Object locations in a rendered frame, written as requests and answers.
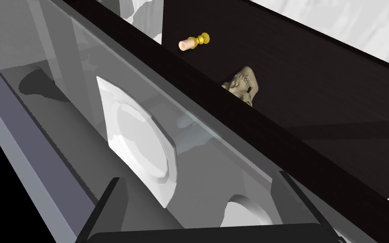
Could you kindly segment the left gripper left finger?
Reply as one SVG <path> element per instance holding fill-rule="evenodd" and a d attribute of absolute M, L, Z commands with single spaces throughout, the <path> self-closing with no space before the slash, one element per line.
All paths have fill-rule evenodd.
<path fill-rule="evenodd" d="M 119 243 L 127 210 L 127 184 L 112 178 L 83 226 L 76 243 Z"/>

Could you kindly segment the white octagonal plate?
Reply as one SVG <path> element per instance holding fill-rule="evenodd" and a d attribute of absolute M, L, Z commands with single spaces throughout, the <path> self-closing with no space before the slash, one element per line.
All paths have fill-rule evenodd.
<path fill-rule="evenodd" d="M 110 149 L 164 208 L 178 176 L 176 146 L 155 117 L 127 91 L 96 77 Z"/>

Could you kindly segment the beige figurine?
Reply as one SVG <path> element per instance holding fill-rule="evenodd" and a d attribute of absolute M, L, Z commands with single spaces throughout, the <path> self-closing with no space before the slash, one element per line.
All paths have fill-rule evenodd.
<path fill-rule="evenodd" d="M 253 107 L 253 98 L 259 91 L 259 85 L 253 70 L 245 66 L 229 82 L 221 85 L 238 99 Z"/>

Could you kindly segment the white round bowl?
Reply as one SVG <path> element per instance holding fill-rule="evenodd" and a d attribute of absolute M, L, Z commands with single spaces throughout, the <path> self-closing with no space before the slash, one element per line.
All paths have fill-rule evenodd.
<path fill-rule="evenodd" d="M 221 227 L 271 225 L 266 211 L 250 198 L 236 194 L 226 205 Z"/>

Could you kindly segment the yellow candle holder with candle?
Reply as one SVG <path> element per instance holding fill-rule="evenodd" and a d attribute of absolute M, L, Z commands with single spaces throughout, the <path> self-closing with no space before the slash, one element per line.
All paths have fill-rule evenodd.
<path fill-rule="evenodd" d="M 201 35 L 194 37 L 188 37 L 185 40 L 179 41 L 178 47 L 181 51 L 187 51 L 189 49 L 194 49 L 198 45 L 208 44 L 210 42 L 210 36 L 208 33 L 203 32 Z"/>

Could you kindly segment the black wooden table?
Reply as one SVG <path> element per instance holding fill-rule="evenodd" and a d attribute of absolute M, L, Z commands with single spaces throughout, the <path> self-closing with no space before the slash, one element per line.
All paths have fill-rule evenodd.
<path fill-rule="evenodd" d="M 164 0 L 159 46 L 63 0 L 378 243 L 389 243 L 389 64 L 250 0 Z M 203 32 L 210 42 L 181 51 Z M 253 107 L 222 85 L 243 67 Z"/>

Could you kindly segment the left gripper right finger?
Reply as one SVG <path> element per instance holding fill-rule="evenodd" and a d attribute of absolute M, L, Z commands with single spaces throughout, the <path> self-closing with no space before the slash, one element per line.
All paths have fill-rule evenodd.
<path fill-rule="evenodd" d="M 316 223 L 338 237 L 331 224 L 286 172 L 274 173 L 270 193 L 283 224 Z"/>

